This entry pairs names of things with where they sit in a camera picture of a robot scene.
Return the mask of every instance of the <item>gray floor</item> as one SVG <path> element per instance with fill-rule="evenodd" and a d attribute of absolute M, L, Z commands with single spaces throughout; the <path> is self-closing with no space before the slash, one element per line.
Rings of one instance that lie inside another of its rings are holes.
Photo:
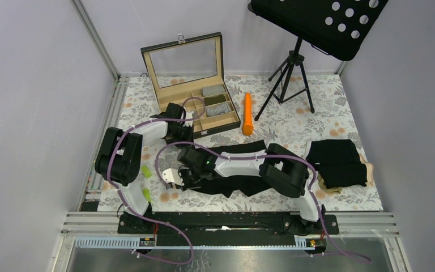
<path fill-rule="evenodd" d="M 378 238 L 337 239 L 344 250 L 369 256 L 371 265 L 357 263 L 345 256 L 310 258 L 297 250 L 196 250 L 194 261 L 176 266 L 137 259 L 130 250 L 76 248 L 69 271 L 392 271 L 386 245 Z M 328 246 L 327 252 L 335 251 Z M 184 261 L 188 250 L 154 250 L 153 256 Z"/>

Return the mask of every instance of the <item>open display case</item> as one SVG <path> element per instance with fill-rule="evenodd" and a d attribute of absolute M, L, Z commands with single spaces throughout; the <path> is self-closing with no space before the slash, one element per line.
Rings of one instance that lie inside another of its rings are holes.
<path fill-rule="evenodd" d="M 180 36 L 178 41 L 141 49 L 161 112 L 166 110 L 169 103 L 181 105 L 193 96 L 206 101 L 206 110 L 225 109 L 222 114 L 214 116 L 205 112 L 195 120 L 194 138 L 241 126 L 224 83 L 222 38 L 220 32 L 186 40 Z M 206 87 L 218 86 L 222 86 L 220 93 L 207 95 L 202 91 Z M 193 111 L 193 116 L 204 110 L 204 104 L 197 99 L 189 100 L 184 107 L 188 112 Z"/>

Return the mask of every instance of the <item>black cloth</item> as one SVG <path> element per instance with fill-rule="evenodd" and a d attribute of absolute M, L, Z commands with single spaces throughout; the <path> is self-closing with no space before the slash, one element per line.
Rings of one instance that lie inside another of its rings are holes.
<path fill-rule="evenodd" d="M 366 186 L 367 168 L 350 139 L 312 142 L 306 160 L 319 171 L 327 188 Z"/>
<path fill-rule="evenodd" d="M 342 165 L 322 165 L 319 174 L 326 184 L 326 188 L 349 187 L 361 185 L 366 187 L 367 168 L 362 163 Z"/>
<path fill-rule="evenodd" d="M 266 149 L 266 144 L 263 140 L 253 143 L 236 144 L 233 146 L 219 146 L 210 148 L 216 153 L 252 153 Z M 205 150 L 197 149 L 199 152 L 206 152 Z M 240 190 L 247 197 L 260 193 L 269 189 L 271 186 L 264 181 L 261 177 L 256 176 L 231 176 L 231 177 L 217 177 L 214 180 L 203 180 L 202 187 L 199 189 L 192 189 L 196 192 L 204 194 L 223 194 L 230 197 L 232 192 Z"/>
<path fill-rule="evenodd" d="M 316 170 L 319 170 L 321 165 L 361 163 L 356 145 L 349 139 L 312 142 L 306 160 Z"/>

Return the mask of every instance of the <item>tripod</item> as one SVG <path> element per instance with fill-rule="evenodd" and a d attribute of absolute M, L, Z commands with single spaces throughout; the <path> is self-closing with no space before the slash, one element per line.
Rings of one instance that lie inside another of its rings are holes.
<path fill-rule="evenodd" d="M 274 96 L 274 98 L 276 100 L 278 100 L 279 104 L 282 104 L 282 103 L 288 101 L 289 99 L 299 95 L 302 92 L 306 92 L 308 94 L 309 106 L 311 107 L 311 112 L 314 113 L 313 101 L 311 100 L 311 93 L 309 92 L 308 79 L 306 78 L 306 73 L 304 72 L 304 65 L 302 64 L 302 62 L 304 61 L 304 56 L 299 55 L 299 49 L 301 48 L 301 44 L 302 44 L 302 38 L 298 37 L 297 41 L 296 41 L 296 46 L 294 47 L 294 50 L 289 51 L 289 56 L 286 58 L 286 60 L 283 62 L 283 64 L 281 64 L 281 66 L 279 66 L 279 68 L 274 72 L 274 74 L 272 74 L 272 76 L 270 78 L 268 78 L 269 81 L 272 81 L 274 76 L 276 74 L 278 74 L 278 72 L 285 65 L 284 70 L 281 73 L 281 75 L 279 76 L 278 81 L 276 82 L 276 84 L 274 84 L 274 87 L 272 88 L 271 93 L 269 93 L 269 96 L 267 97 L 266 102 L 264 102 L 264 105 L 259 110 L 259 113 L 258 113 L 258 115 L 256 115 L 256 118 L 254 118 L 255 121 L 259 120 L 259 117 L 261 116 L 262 112 L 264 111 L 264 108 L 266 107 L 267 103 L 269 103 L 269 100 L 271 100 L 271 97 Z M 301 67 L 302 79 L 304 80 L 304 87 L 305 88 L 303 90 L 295 93 L 294 95 L 284 99 L 284 96 L 286 95 L 286 89 L 288 88 L 288 85 L 289 85 L 289 80 L 291 79 L 292 70 L 293 70 L 295 65 Z M 286 75 L 286 79 L 284 80 L 284 86 L 283 86 L 283 89 L 281 91 L 281 96 L 278 97 L 277 95 L 274 94 L 274 92 L 278 88 L 279 83 L 283 80 L 284 75 Z"/>

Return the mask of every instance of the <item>leaf pattern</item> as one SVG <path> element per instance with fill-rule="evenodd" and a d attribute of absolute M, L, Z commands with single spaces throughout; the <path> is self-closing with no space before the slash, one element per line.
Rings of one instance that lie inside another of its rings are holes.
<path fill-rule="evenodd" d="M 161 78 L 166 80 L 181 78 Z M 242 101 L 246 92 L 251 93 L 253 116 L 275 84 L 277 76 L 268 82 L 266 76 L 227 75 L 225 82 L 240 117 L 243 114 Z M 351 110 L 343 91 L 341 80 L 337 75 L 309 75 L 309 87 L 315 107 L 310 113 L 306 94 L 278 104 L 271 99 L 259 121 L 254 121 L 254 133 L 245 137 L 240 129 L 196 139 L 201 145 L 213 147 L 236 145 L 264 139 L 266 144 L 278 143 L 296 155 L 303 156 L 309 141 L 321 139 L 351 139 L 358 152 L 365 158 L 363 145 L 356 130 Z M 287 96 L 304 88 L 300 76 L 293 76 L 288 87 Z M 126 97 L 123 102 L 118 126 L 127 129 L 132 125 L 147 120 L 150 115 L 160 112 L 149 78 L 130 78 Z M 142 189 L 149 189 L 153 211 L 297 211 L 293 199 L 287 198 L 273 189 L 266 190 L 251 197 L 233 192 L 229 198 L 219 195 L 206 195 L 192 190 L 166 190 L 158 180 L 154 160 L 164 141 L 154 141 L 143 147 L 141 165 L 146 165 L 152 177 L 145 178 L 139 174 L 136 182 Z M 179 150 L 170 148 L 159 158 L 159 171 L 179 167 L 176 156 Z M 319 201 L 332 211 L 379 211 L 382 210 L 376 187 L 360 185 L 344 188 L 341 194 L 328 195 L 319 190 L 315 184 L 313 190 Z M 104 186 L 98 211 L 116 211 L 121 200 L 112 186 Z"/>

